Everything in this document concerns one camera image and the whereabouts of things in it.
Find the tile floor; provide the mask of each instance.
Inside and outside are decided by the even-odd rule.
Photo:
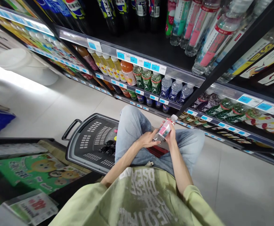
[[[61,137],[75,119],[100,113],[119,120],[126,105],[66,77],[44,87],[1,68],[0,104],[17,116],[0,137],[53,137],[64,145]],[[141,111],[160,124],[162,118]],[[274,225],[273,165],[206,137],[192,177],[226,225]]]

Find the clear water bottle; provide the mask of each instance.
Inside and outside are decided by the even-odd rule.
[[[170,124],[174,126],[177,119],[178,117],[176,115],[172,115],[171,118],[168,118],[163,126],[160,128],[160,130],[156,133],[153,140],[162,142],[171,131]]]
[[[171,77],[169,76],[165,76],[162,81],[161,81],[161,93],[160,93],[160,96],[162,98],[167,98],[168,96],[168,91],[169,91],[169,88],[171,87],[172,85],[172,80],[171,80]]]
[[[178,93],[181,91],[183,85],[182,81],[176,80],[172,83],[171,91],[168,95],[168,99],[171,101],[175,101]]]
[[[185,86],[183,86],[180,97],[177,98],[178,104],[183,104],[185,102],[186,98],[188,98],[192,94],[193,87],[194,85],[191,84],[186,84]]]

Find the jeans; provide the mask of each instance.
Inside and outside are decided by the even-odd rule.
[[[127,152],[131,145],[142,134],[151,131],[152,126],[149,120],[137,107],[131,105],[125,106],[120,113],[115,150],[115,163]],[[204,133],[197,129],[176,130],[178,147],[190,174],[192,174],[193,166],[201,153],[204,139]],[[175,176],[170,152],[157,158],[146,148],[142,148],[137,153],[131,165],[144,166],[149,161],[154,163],[153,167],[165,170],[172,176]]]

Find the person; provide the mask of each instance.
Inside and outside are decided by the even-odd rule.
[[[120,114],[115,165],[100,183],[80,188],[50,223],[53,225],[223,225],[191,173],[204,144],[196,129],[166,137],[169,152],[160,158],[146,148],[154,142],[149,120],[133,106]]]

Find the store shelf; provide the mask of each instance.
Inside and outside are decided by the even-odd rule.
[[[124,83],[122,81],[117,81],[117,80],[115,80],[115,79],[113,79],[113,78],[111,78],[111,77],[109,77],[107,75],[104,75],[102,73],[95,73],[95,75],[96,75],[96,77],[98,77],[100,79],[103,79],[103,80],[106,80],[107,82],[110,82],[112,84],[115,84],[115,85],[120,86],[120,87],[125,88],[125,89],[129,89],[129,90],[131,90],[131,91],[133,91],[135,93],[141,94],[141,95],[143,95],[145,97],[148,97],[148,98],[151,98],[151,99],[153,99],[155,101],[159,101],[159,102],[161,102],[163,104],[166,104],[168,106],[171,106],[173,108],[181,109],[181,107],[182,107],[182,105],[180,105],[180,104],[178,104],[178,103],[176,103],[174,101],[163,99],[163,98],[161,98],[161,97],[159,97],[157,95],[154,95],[154,94],[152,94],[150,92],[145,91],[144,89],[140,89],[140,88],[135,87],[135,86],[130,86],[127,83]]]

